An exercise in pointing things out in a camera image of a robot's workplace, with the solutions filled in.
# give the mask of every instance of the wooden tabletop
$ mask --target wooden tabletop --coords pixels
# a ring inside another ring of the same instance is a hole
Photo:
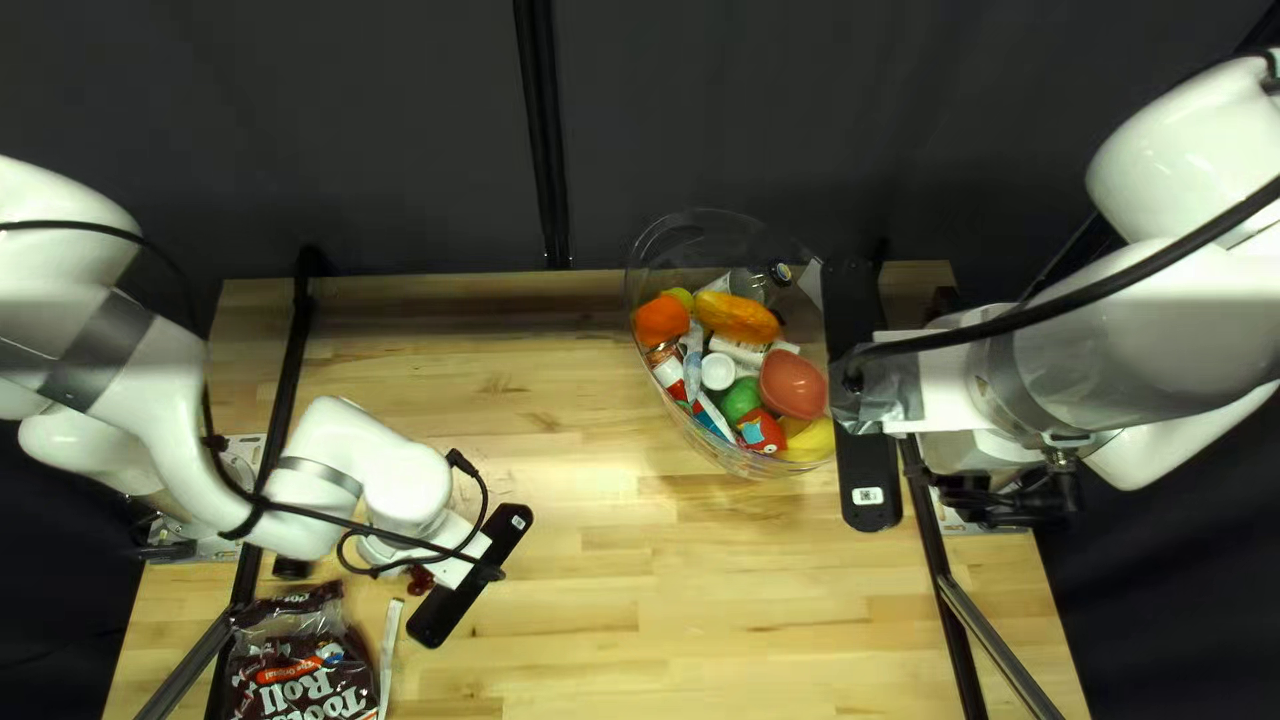
[[[891,264],[884,296],[945,264]],[[860,534],[833,466],[742,480],[681,439],[628,340],[617,272],[319,281],[294,421],[340,395],[402,434],[457,447],[531,533],[445,644],[401,628],[390,717],[960,717],[924,553],[908,516]],[[219,432],[265,430],[289,281],[229,281],[210,346]],[[479,498],[458,480],[463,515]],[[952,570],[1068,717],[1087,717],[1030,536],[948,539]],[[278,594],[264,562],[259,594]],[[131,717],[225,607],[233,565],[147,566],[106,717]],[[370,644],[404,580],[342,577]],[[993,717],[1025,717],[988,665]],[[204,717],[206,671],[174,717]]]

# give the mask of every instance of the black rod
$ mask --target black rod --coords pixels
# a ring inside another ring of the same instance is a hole
[[[1005,639],[1000,637],[996,628],[987,620],[987,616],[982,614],[982,610],[964,592],[960,583],[951,575],[940,577],[938,591],[942,593],[942,598],[947,602],[951,612],[964,623],[964,626],[973,633],[973,637],[987,651],[987,656],[991,657],[996,669],[1005,676],[1005,682],[1018,694],[1018,700],[1023,701],[1023,705],[1027,706],[1027,711],[1032,714],[1032,717],[1036,717],[1036,720],[1065,720],[1062,712],[1044,694],[1036,678],[1032,678],[1032,674],[1027,671],[1023,662],[1018,660],[1014,651],[1009,648]]]
[[[209,667],[209,661],[218,653],[218,648],[224,647],[227,641],[230,639],[230,607],[223,610],[223,614],[209,624],[205,634],[200,635],[200,639],[196,641],[196,644],[192,646],[186,657],[169,673],[164,683],[160,683],[151,700],[142,706],[142,710],[133,716],[133,720],[163,720],[173,712],[182,696],[187,694],[187,689],[191,688],[192,683],[200,678],[205,667]]]
[[[547,268],[564,270],[573,266],[573,254],[570,247],[568,187],[564,182],[564,140],[552,3],[513,0],[512,9]]]
[[[284,360],[280,361],[280,380],[275,386],[275,401],[271,405],[271,421],[266,428],[266,441],[262,443],[262,464],[253,480],[253,493],[259,495],[266,486],[275,464],[284,451],[284,441],[289,433],[289,420],[293,418],[293,404],[298,395],[298,379],[302,377],[302,354],[311,332],[311,318],[315,315],[315,300],[311,297],[310,282],[323,266],[323,258],[312,247],[303,247],[298,254],[293,275],[293,319],[289,323],[289,340],[284,347]],[[236,579],[232,582],[230,610],[237,612],[253,602],[257,596],[257,575],[262,568],[262,548],[256,544],[241,546],[239,564],[236,566]],[[232,643],[223,643],[214,666],[214,683],[209,688],[205,703],[205,720],[220,720],[223,698],[227,696],[224,683],[227,661]]]
[[[924,561],[929,568],[929,580],[933,583],[933,596],[938,603],[938,619],[942,620],[942,637],[947,641],[951,671],[956,676],[956,689],[960,691],[960,707],[966,720],[986,720],[987,703],[982,698],[982,685],[978,683],[978,669],[973,664],[969,635],[947,605],[940,585],[941,578],[951,577],[951,562],[947,561],[947,548],[942,544],[938,518],[933,514],[933,498],[929,497],[928,486],[929,470],[920,459],[914,437],[897,441],[897,450],[902,455],[902,474],[906,475],[911,505],[915,506],[915,523],[920,528],[920,544],[924,546]]]

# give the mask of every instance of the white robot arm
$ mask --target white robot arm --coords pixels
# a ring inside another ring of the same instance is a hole
[[[1280,174],[1275,86],[1274,58],[1226,61],[1102,145],[1085,184],[1128,246],[1025,305],[979,307],[923,333],[876,340],[973,328],[1052,302],[1252,200]],[[914,436],[938,474],[1025,469],[1056,448],[1123,489],[1165,475],[1280,384],[1280,202],[1257,204],[1212,243],[1119,292],[1015,332],[920,352],[919,383],[908,383],[920,410],[886,418],[882,429]]]
[[[56,220],[56,227],[32,227]],[[109,232],[115,228],[115,234]],[[138,251],[137,223],[92,190],[0,158],[0,419],[22,420],[24,451],[161,511],[225,533],[255,514],[202,443],[205,343],[114,290]],[[456,587],[489,544],[447,509],[452,468],[349,401],[317,398],[265,497],[349,520],[361,496],[376,528],[451,551],[428,566]],[[325,556],[340,525],[268,509],[246,542],[297,560]],[[424,543],[365,537],[372,564],[434,556]]]

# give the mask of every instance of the barcode sticker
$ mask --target barcode sticker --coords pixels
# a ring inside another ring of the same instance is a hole
[[[854,488],[854,505],[881,505],[884,502],[882,488]]]

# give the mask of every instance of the clear plastic bowl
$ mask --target clear plastic bowl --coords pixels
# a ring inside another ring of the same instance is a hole
[[[735,268],[767,268],[773,263],[786,263],[799,281],[814,255],[795,240],[769,231],[763,223],[727,210],[686,210],[673,213],[649,225],[636,240],[627,259],[622,292],[627,304],[627,316],[663,290],[684,287],[695,292],[707,283]],[[827,341],[822,332],[822,311],[794,282],[787,288],[771,288],[777,304],[795,310],[787,322],[783,313],[783,337],[800,345],[800,356],[809,360],[824,375],[827,372]],[[792,338],[788,328],[804,327],[801,337]],[[653,382],[662,397],[663,407],[671,415],[685,438],[701,455],[721,468],[751,479],[772,479],[808,473],[831,461],[832,456],[814,461],[782,460],[730,445],[687,415],[667,393],[645,361],[649,348],[636,342],[640,368]]]

